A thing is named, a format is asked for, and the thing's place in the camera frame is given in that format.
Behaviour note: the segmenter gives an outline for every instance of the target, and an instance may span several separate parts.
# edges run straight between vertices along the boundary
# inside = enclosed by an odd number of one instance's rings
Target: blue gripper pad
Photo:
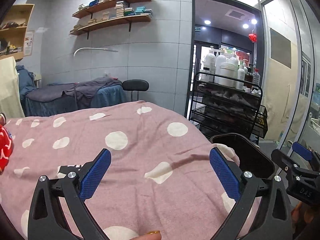
[[[79,197],[82,201],[93,196],[110,164],[111,153],[105,150],[81,181]]]
[[[209,160],[228,197],[237,202],[241,196],[238,179],[215,148],[211,149]]]
[[[303,147],[301,144],[294,142],[292,144],[292,150],[299,154],[302,158],[304,158],[306,161],[311,161],[312,160],[312,153]]]

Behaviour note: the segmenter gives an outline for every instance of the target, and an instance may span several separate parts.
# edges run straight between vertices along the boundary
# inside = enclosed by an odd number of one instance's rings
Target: white bucket
[[[236,78],[236,67],[235,65],[231,63],[222,63],[220,66],[220,72],[219,75],[221,76],[227,76],[227,77],[232,77]],[[226,78],[219,78],[220,85],[226,86],[226,87],[233,87],[234,81],[231,79],[226,79]]]

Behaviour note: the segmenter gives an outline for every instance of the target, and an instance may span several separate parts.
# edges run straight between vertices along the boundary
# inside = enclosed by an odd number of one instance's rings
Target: human hand
[[[143,236],[132,238],[131,240],[161,240],[160,231],[151,231]]]

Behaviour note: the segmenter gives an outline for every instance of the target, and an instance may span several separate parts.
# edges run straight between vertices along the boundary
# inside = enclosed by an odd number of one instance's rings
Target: red lantern
[[[249,39],[252,42],[257,42],[257,35],[254,33],[249,34]]]

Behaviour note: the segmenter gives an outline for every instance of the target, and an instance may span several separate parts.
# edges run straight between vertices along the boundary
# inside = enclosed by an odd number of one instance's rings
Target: chair backrest
[[[122,82],[122,88],[125,91],[147,91],[149,83],[141,79],[131,79]]]

